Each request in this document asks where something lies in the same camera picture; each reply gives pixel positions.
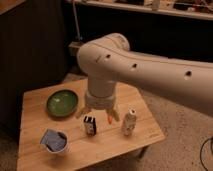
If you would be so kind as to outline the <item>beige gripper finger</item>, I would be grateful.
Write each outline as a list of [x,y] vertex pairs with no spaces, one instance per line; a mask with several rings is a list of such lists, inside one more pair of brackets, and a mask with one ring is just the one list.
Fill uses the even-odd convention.
[[80,109],[77,113],[76,113],[76,115],[75,115],[75,117],[78,119],[78,118],[80,118],[81,116],[83,116],[83,115],[85,115],[85,114],[88,114],[88,113],[90,113],[91,112],[91,108],[90,107],[83,107],[82,109]]
[[120,120],[117,106],[114,106],[113,108],[107,109],[106,112],[107,112],[107,115],[112,116],[113,120],[115,120],[115,121]]

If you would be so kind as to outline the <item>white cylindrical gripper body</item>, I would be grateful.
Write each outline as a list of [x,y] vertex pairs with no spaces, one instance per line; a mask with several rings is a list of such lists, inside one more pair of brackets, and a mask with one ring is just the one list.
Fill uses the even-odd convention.
[[85,105],[96,110],[111,109],[115,105],[115,95],[109,97],[95,97],[89,91],[85,93]]

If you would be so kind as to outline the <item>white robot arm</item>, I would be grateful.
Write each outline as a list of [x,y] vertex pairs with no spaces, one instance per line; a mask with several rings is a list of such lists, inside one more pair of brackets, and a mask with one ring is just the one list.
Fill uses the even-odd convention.
[[77,61],[88,75],[84,114],[96,109],[118,118],[115,87],[123,82],[213,117],[213,63],[132,52],[119,33],[81,45]]

